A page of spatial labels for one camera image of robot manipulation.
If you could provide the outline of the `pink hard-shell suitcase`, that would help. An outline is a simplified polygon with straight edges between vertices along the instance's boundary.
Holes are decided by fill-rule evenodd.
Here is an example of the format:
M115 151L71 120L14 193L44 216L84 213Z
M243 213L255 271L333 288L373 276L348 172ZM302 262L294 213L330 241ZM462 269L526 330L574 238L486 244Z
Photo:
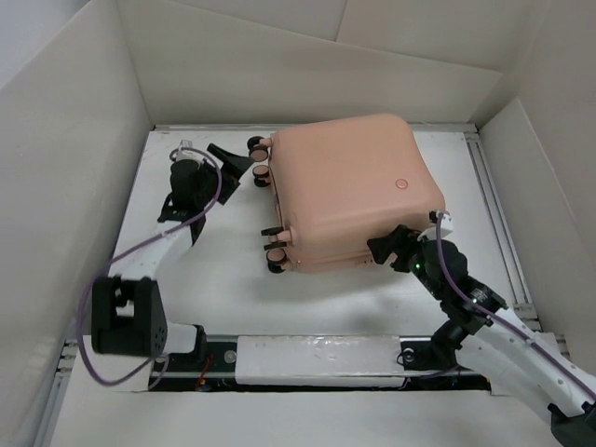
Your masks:
M317 273L373 263L368 242L398 225L424 231L445 198L411 126L392 114L293 126L247 141L277 223L263 230L269 270Z

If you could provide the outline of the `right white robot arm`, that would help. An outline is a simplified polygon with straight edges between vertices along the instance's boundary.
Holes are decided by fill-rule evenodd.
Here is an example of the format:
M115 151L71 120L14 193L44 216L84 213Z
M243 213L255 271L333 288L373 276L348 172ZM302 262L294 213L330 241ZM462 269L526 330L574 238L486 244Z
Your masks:
M436 299L446 321L428 350L442 369L478 373L531 408L562 446L595 443L595 378L529 329L492 289L472 277L453 242L399 225L367 245L377 264L411 273Z

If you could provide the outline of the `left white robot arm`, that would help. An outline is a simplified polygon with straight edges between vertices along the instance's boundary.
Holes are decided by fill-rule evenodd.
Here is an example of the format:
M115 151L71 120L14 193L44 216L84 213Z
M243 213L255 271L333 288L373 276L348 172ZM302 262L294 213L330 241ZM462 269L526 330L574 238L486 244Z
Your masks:
M175 355L193 370L207 360L206 334L199 325L167 319L158 279L196 244L207 212L227 202L254 161L215 144L204 151L180 146L170 161L170 191L154 236L117 255L92 285L91 343L98 354Z

